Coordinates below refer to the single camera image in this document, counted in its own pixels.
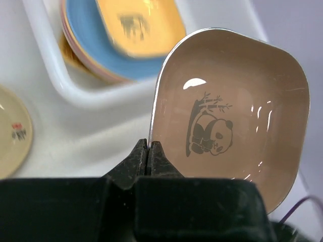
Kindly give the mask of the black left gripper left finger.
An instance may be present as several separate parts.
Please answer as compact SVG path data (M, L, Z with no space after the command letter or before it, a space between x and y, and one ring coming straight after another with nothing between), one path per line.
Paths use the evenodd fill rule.
M112 181L122 190L133 187L137 176L145 175L148 159L147 140L140 139L130 154L103 177Z

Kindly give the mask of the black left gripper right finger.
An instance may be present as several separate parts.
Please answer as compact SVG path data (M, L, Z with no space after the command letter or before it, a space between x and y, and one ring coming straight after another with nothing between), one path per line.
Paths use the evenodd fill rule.
M162 144L153 141L148 152L147 175L151 177L184 177L171 162L168 161Z

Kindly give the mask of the brown square panda dish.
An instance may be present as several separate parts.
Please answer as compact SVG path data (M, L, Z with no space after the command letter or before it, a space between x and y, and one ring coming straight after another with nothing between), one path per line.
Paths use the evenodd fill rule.
M295 57L223 28L180 40L156 81L148 143L185 177L256 184L267 212L296 179L310 109Z

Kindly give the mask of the yellow square panda dish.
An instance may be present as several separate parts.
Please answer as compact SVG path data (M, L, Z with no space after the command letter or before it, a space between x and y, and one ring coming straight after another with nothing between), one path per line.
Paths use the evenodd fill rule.
M186 36L175 1L97 1L113 46L132 58L167 55Z

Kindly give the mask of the blue round plate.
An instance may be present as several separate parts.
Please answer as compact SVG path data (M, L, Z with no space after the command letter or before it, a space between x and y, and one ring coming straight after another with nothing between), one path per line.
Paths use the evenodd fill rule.
M66 1L65 7L74 36L102 67L128 80L140 80L159 73L164 57L134 59L115 50L105 32L96 1Z

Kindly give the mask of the pink round plate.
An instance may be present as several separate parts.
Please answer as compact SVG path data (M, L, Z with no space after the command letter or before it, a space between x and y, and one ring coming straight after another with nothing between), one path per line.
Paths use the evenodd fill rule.
M78 42L75 35L73 34L73 31L68 22L65 1L60 1L60 17L61 17L61 23L62 23L62 32L64 33L66 39L68 40L69 45L72 48L73 52L77 55L80 61L82 61L86 66L88 66L88 68L92 66L102 70L107 76L111 78L111 80L113 81L112 84L125 84L125 83L132 82L131 80L118 76L113 72L109 71L108 69L104 68L97 61L91 58L89 54L85 52L85 50L81 47L80 43Z

